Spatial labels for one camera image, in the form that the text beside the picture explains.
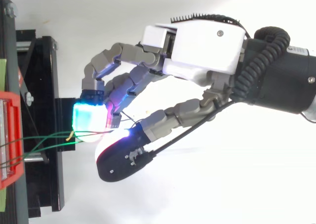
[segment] black aluminum profile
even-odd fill
[[[10,0],[0,0],[0,59],[6,59],[6,91],[20,94],[16,51],[15,20],[4,12]],[[6,209],[0,212],[1,224],[28,224],[25,174],[6,190]]]

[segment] black housing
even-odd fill
[[[236,76],[269,43],[258,39],[248,39],[245,55],[239,63]],[[290,113],[301,113],[312,103],[316,94],[316,57],[285,52],[275,62],[268,65],[265,73],[250,88],[246,102]]]

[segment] led light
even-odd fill
[[[97,160],[99,155],[113,143],[128,136],[129,130],[127,129],[116,129],[112,133],[104,135],[95,149],[95,160]]]
[[[90,133],[82,133],[78,131],[106,131],[107,113],[108,111],[105,105],[94,106],[82,103],[74,104],[73,130],[75,131],[75,135],[84,142],[91,143],[97,141],[103,134],[84,136]]]

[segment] white wall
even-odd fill
[[[18,29],[35,28],[39,37],[59,42],[61,97],[80,95],[83,68],[95,54],[115,42],[137,43],[148,24],[193,12],[234,17],[251,35],[260,27],[282,27],[292,45],[316,49],[315,0],[13,1]],[[130,69],[123,65],[115,75]],[[201,88],[169,78],[150,85],[125,112],[138,119],[201,94]],[[96,145],[81,144],[63,154],[65,207],[59,213],[45,208],[30,222],[316,223],[314,131],[298,115],[236,105],[118,183],[98,178]]]

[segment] glowing cube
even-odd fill
[[[105,105],[76,103],[73,110],[73,130],[80,140],[95,142],[103,134],[90,135],[91,132],[105,132],[107,124]]]

